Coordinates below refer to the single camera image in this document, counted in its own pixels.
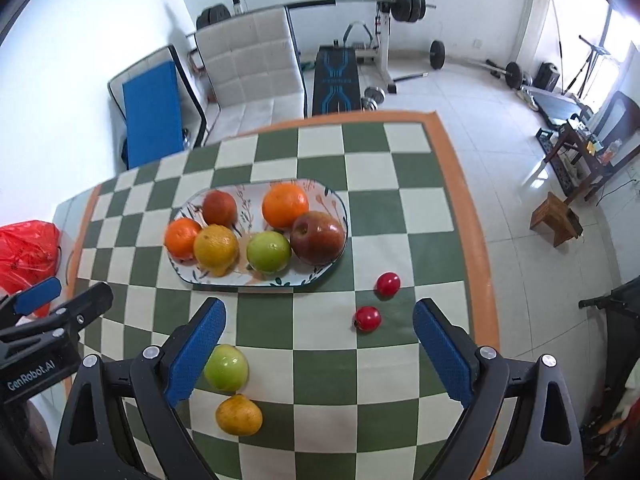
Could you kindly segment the black blue bench pad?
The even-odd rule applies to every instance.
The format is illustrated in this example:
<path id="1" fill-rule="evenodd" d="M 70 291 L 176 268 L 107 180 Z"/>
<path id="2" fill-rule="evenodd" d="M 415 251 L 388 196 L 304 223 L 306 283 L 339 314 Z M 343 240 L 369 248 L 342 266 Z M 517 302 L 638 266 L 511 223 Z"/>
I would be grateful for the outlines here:
<path id="1" fill-rule="evenodd" d="M 361 110 L 356 52 L 353 48 L 322 46 L 314 66 L 314 116 Z"/>

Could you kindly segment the floor barbell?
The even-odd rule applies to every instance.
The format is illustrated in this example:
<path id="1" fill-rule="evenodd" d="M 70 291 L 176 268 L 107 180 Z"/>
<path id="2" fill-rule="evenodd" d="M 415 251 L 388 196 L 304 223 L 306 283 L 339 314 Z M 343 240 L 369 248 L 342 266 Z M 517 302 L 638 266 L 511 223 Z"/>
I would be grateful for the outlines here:
<path id="1" fill-rule="evenodd" d="M 442 41 L 434 40 L 428 51 L 430 64 L 433 70 L 441 70 L 448 61 L 488 70 L 491 75 L 503 76 L 506 85 L 513 90 L 518 90 L 523 85 L 523 72 L 517 62 L 510 62 L 506 67 L 500 67 L 491 60 L 479 61 L 474 58 L 456 58 L 446 53 L 446 47 Z"/>

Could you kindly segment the green apple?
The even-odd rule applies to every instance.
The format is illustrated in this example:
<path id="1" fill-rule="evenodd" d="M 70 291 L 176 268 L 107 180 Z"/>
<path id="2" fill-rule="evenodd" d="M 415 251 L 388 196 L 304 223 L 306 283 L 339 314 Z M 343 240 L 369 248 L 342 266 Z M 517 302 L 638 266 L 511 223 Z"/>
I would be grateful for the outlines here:
<path id="1" fill-rule="evenodd" d="M 273 274 L 286 268 L 291 259 L 288 239 L 276 231 L 255 234 L 247 244 L 248 264 L 256 271 Z"/>
<path id="2" fill-rule="evenodd" d="M 242 390 L 249 374 L 246 357 L 231 344 L 218 344 L 204 367 L 204 377 L 209 385 L 222 392 Z"/>

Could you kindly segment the yellow pear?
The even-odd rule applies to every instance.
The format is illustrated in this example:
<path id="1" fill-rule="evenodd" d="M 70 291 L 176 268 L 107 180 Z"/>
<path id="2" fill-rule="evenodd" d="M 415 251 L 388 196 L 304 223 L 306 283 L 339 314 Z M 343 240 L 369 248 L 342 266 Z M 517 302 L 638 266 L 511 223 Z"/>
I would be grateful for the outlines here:
<path id="1" fill-rule="evenodd" d="M 262 429 L 262 410 L 252 400 L 237 393 L 222 402 L 216 409 L 218 427 L 235 437 L 250 437 Z"/>
<path id="2" fill-rule="evenodd" d="M 195 237 L 193 255 L 204 270 L 215 276 L 224 276 L 239 257 L 239 242 L 226 226 L 211 224 Z"/>

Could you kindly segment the white weight bench rack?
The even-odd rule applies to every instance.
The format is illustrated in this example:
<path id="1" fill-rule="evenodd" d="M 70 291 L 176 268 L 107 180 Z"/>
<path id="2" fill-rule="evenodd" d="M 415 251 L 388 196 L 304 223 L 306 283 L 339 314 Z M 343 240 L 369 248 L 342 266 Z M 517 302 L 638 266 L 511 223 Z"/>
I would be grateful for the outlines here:
<path id="1" fill-rule="evenodd" d="M 384 90 L 387 93 L 396 94 L 397 84 L 388 71 L 388 58 L 390 57 L 390 31 L 392 30 L 391 7 L 392 4 L 390 2 L 378 2 L 376 4 L 374 32 L 371 32 L 370 29 L 368 29 L 365 22 L 350 23 L 343 35 L 342 47 L 347 47 L 346 41 L 352 29 L 356 25 L 361 25 L 364 31 L 370 36 L 370 41 L 367 47 L 363 47 L 362 49 L 354 47 L 356 59 L 374 64 L 380 74 L 381 80 L 383 81 Z"/>

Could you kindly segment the red plastic bag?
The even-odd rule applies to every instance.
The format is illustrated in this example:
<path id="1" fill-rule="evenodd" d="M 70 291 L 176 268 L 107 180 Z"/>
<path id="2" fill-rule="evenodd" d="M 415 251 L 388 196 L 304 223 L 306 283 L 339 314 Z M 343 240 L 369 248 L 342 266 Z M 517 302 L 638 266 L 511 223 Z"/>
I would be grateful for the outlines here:
<path id="1" fill-rule="evenodd" d="M 1 228 L 1 327 L 14 326 L 28 315 L 15 314 L 13 296 L 55 276 L 60 231 L 50 222 L 26 221 Z M 32 312 L 48 314 L 50 302 Z"/>

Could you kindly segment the small wooden stool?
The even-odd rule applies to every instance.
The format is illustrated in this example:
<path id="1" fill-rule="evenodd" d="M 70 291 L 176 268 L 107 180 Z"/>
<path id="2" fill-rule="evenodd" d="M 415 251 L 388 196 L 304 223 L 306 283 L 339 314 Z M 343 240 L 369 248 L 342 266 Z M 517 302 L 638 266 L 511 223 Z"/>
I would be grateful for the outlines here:
<path id="1" fill-rule="evenodd" d="M 584 232 L 578 215 L 552 192 L 533 211 L 529 229 L 537 229 L 541 224 L 545 224 L 553 232 L 554 247 L 559 247 L 568 240 L 577 240 Z"/>

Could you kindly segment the green white checkered tablecloth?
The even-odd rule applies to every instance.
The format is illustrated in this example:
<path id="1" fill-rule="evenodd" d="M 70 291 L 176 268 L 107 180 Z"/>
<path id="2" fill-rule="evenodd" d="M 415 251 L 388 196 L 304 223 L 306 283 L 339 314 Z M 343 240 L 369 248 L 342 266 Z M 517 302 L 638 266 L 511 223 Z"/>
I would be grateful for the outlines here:
<path id="1" fill-rule="evenodd" d="M 262 196 L 300 186 L 312 209 L 342 222 L 343 253 L 330 266 L 292 259 L 278 274 L 245 259 L 221 278 L 170 260 L 177 217 L 198 218 L 203 196 L 236 201 L 241 243 L 266 228 Z M 461 414 L 412 328 L 430 298 L 451 322 L 495 344 L 497 315 L 487 250 L 464 174 L 435 114 L 379 112 L 224 140 L 130 170 L 58 207 L 63 269 L 73 292 L 98 281 L 114 302 L 81 335 L 85 352 L 119 360 L 161 344 L 201 303 L 226 306 L 221 335 L 246 356 L 243 388 L 262 410 L 250 437 L 223 432 L 224 394 L 200 379 L 178 412 L 223 479 L 417 479 Z M 390 298 L 385 272 L 400 276 Z M 378 308 L 372 333 L 352 322 Z"/>

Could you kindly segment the barbell on rack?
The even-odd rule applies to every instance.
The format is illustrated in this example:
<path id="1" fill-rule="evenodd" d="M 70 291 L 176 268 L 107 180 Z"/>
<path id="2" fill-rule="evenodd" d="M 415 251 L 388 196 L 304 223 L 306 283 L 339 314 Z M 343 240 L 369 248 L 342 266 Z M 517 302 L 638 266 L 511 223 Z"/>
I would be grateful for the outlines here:
<path id="1" fill-rule="evenodd" d="M 320 8 L 320 6 L 338 6 L 349 3 L 374 3 L 379 14 L 390 14 L 398 23 L 415 23 L 425 18 L 428 10 L 437 8 L 435 3 L 427 0 L 298 0 L 289 3 L 282 3 L 288 10 Z M 209 25 L 235 18 L 246 13 L 242 0 L 236 0 L 232 9 L 223 3 L 215 4 L 205 8 L 196 19 L 196 29 L 200 30 Z"/>

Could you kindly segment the cherry tomato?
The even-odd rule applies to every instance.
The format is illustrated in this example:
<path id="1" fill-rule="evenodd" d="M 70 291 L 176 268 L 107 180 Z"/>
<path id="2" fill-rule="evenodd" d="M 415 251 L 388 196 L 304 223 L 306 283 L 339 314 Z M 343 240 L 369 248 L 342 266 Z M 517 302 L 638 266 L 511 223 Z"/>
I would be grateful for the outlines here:
<path id="1" fill-rule="evenodd" d="M 385 272 L 381 274 L 375 283 L 375 292 L 383 298 L 390 298 L 401 289 L 401 279 L 395 272 Z"/>
<path id="2" fill-rule="evenodd" d="M 352 322 L 360 332 L 372 333 L 380 327 L 382 315 L 376 307 L 360 307 L 356 310 Z"/>

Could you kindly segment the white padded chair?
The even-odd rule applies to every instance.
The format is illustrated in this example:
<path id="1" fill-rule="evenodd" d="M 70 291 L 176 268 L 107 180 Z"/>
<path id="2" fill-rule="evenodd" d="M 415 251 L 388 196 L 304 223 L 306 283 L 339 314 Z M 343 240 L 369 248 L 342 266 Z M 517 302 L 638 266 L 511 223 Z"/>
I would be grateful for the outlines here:
<path id="1" fill-rule="evenodd" d="M 208 145 L 307 115 L 307 92 L 288 9 L 244 13 L 195 33 L 219 112 Z"/>

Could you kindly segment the dark wooden chair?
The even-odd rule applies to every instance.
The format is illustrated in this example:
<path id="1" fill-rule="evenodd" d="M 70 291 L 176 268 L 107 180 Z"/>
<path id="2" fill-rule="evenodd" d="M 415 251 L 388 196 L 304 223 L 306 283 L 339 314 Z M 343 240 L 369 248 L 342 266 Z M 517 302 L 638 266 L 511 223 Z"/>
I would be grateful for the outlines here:
<path id="1" fill-rule="evenodd" d="M 565 195 L 564 203 L 568 205 L 581 195 L 585 202 L 591 200 L 639 156 L 639 145 L 620 155 L 638 132 L 639 105 L 624 92 L 615 91 L 593 129 L 573 115 L 555 130 L 539 129 L 535 138 L 544 151 L 542 162 L 552 166 Z M 560 159 L 562 150 L 573 155 L 570 166 L 576 166 L 581 160 L 586 165 L 587 174 L 577 184 L 570 180 L 568 169 Z"/>

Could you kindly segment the large dark red apple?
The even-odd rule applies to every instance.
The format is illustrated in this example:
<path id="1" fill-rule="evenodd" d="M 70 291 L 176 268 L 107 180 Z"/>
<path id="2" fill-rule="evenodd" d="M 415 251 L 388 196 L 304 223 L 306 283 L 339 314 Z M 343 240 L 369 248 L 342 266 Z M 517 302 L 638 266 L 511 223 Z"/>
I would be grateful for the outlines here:
<path id="1" fill-rule="evenodd" d="M 290 244 L 295 255 L 312 266 L 325 266 L 341 255 L 345 230 L 330 214 L 308 211 L 292 226 Z"/>

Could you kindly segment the blue folded mat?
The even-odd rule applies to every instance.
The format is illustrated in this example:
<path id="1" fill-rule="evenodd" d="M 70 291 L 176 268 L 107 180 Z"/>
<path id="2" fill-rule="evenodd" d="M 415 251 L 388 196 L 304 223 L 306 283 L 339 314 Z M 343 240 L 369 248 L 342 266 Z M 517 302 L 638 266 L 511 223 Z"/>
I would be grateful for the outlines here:
<path id="1" fill-rule="evenodd" d="M 175 63 L 163 62 L 127 81 L 124 90 L 130 169 L 184 149 Z"/>

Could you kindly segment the small dark red fruit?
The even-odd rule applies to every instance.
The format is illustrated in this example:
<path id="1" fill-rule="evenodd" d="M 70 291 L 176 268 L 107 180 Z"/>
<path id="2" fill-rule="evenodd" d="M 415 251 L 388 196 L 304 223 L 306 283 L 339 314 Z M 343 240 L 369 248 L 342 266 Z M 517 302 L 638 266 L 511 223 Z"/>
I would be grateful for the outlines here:
<path id="1" fill-rule="evenodd" d="M 229 193 L 211 190 L 204 197 L 202 215 L 208 226 L 218 224 L 230 228 L 238 218 L 238 210 L 234 198 Z"/>

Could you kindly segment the orange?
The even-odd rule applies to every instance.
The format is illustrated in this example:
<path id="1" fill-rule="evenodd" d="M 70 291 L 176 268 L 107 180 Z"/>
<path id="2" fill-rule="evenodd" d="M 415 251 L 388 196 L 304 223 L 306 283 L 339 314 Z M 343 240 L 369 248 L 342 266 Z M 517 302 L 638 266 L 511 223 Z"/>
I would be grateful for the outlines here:
<path id="1" fill-rule="evenodd" d="M 165 231 L 164 246 L 169 255 L 177 260 L 191 260 L 193 246 L 202 227 L 190 218 L 171 221 Z"/>
<path id="2" fill-rule="evenodd" d="M 292 182 L 274 184 L 262 199 L 262 216 L 278 230 L 291 229 L 296 219 L 308 211 L 307 194 Z"/>

